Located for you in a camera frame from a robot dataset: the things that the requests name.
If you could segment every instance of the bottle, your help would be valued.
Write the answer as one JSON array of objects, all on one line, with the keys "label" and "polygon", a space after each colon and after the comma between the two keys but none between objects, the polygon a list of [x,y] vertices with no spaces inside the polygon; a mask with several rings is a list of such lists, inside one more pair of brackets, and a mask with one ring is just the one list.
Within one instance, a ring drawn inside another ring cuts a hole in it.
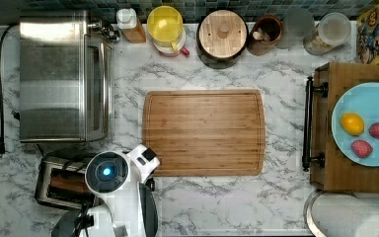
[{"label": "bottle", "polygon": [[137,19],[134,9],[121,9],[116,12],[118,27],[122,30],[128,41],[131,43],[146,42],[146,35]]},{"label": "bottle", "polygon": [[347,16],[330,13],[303,39],[306,51],[312,55],[322,55],[347,42],[351,24]]}]

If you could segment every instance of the blue plate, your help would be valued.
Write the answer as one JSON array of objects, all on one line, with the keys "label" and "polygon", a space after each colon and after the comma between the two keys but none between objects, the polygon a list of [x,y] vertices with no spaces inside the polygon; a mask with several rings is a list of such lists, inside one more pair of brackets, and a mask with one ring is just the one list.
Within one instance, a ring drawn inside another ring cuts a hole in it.
[{"label": "blue plate", "polygon": [[[346,133],[341,127],[343,113],[356,113],[365,123],[364,132],[358,136]],[[368,132],[372,123],[379,121],[379,83],[364,83],[348,90],[338,100],[332,114],[332,135],[342,153],[355,163],[363,166],[379,166],[379,139]],[[350,148],[354,140],[365,140],[372,147],[373,152],[366,158],[358,158]]]}]

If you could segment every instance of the tray handle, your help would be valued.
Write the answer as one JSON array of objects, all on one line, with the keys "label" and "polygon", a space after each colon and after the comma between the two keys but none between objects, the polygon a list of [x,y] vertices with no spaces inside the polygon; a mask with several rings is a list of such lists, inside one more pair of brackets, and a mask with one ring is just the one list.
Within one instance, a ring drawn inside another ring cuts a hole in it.
[{"label": "tray handle", "polygon": [[325,153],[321,152],[317,157],[311,157],[311,140],[312,140],[312,116],[313,116],[313,94],[317,93],[322,98],[328,97],[329,85],[327,82],[322,83],[321,86],[313,86],[313,77],[307,78],[306,84],[306,105],[304,113],[304,136],[303,136],[303,156],[301,161],[303,163],[303,171],[307,172],[310,168],[310,162],[317,162],[321,167],[325,166]]}]

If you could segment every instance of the kitchen counter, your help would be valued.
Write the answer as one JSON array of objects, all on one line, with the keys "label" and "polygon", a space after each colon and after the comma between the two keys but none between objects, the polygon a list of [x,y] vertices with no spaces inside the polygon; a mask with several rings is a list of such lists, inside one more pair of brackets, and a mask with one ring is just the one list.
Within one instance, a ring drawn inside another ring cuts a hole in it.
[{"label": "kitchen counter", "polygon": [[[115,44],[114,135],[112,140],[75,146],[99,151],[135,147],[141,142],[142,109],[149,91],[258,89],[265,109],[263,172],[155,178],[158,235],[311,235],[303,220],[305,200],[314,191],[301,166],[305,81],[329,61],[352,62],[354,39],[324,56],[312,56],[301,45],[275,48],[263,56],[245,50],[236,65],[214,70],[196,55],[196,27],[186,25],[189,57],[163,57],[150,40],[130,44],[122,39]],[[4,51],[7,153],[0,161],[0,236],[49,236],[65,211],[35,201],[41,154],[35,145],[19,142],[19,122],[11,115],[19,109],[18,28],[6,38]],[[48,152],[65,146],[42,147]]]}]

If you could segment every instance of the power cord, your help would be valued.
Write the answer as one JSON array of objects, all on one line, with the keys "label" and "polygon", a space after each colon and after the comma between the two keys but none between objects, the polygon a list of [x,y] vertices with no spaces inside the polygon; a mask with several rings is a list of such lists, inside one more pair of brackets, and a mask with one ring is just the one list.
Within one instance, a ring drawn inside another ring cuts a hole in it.
[{"label": "power cord", "polygon": [[2,89],[2,76],[1,76],[1,58],[2,58],[2,45],[5,39],[5,36],[8,35],[9,31],[17,25],[11,25],[9,26],[4,34],[2,34],[1,40],[0,40],[0,125],[1,125],[1,135],[0,135],[0,159],[2,158],[2,155],[5,154],[5,130],[4,130],[4,96],[3,96],[3,89]]},{"label": "power cord", "polygon": [[[15,112],[15,111],[11,111],[11,114],[14,117],[14,119],[20,120],[20,113]],[[44,151],[42,150],[41,146],[36,144],[36,147],[38,148],[39,153],[41,153],[41,158],[44,158]]]},{"label": "power cord", "polygon": [[88,203],[82,204],[81,215],[75,221],[75,229],[71,237],[79,237],[82,230],[85,230],[85,235],[89,237],[88,228],[94,226],[94,216],[87,214],[90,205]]}]

